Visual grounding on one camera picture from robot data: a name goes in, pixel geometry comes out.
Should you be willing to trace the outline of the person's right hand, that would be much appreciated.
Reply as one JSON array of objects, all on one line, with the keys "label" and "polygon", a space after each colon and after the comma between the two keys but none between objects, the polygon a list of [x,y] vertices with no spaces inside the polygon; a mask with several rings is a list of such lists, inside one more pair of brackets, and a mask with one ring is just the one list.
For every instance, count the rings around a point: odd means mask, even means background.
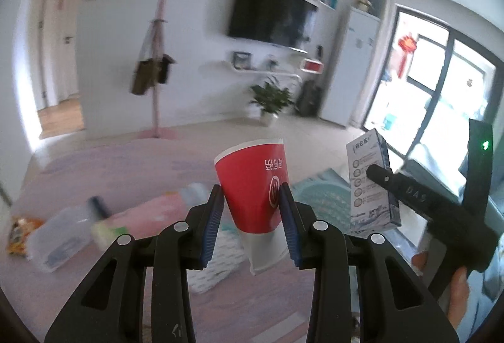
[{"label": "person's right hand", "polygon": [[467,269],[465,266],[462,266],[455,271],[450,283],[447,318],[455,329],[457,329],[464,315],[466,315],[469,295]]}]

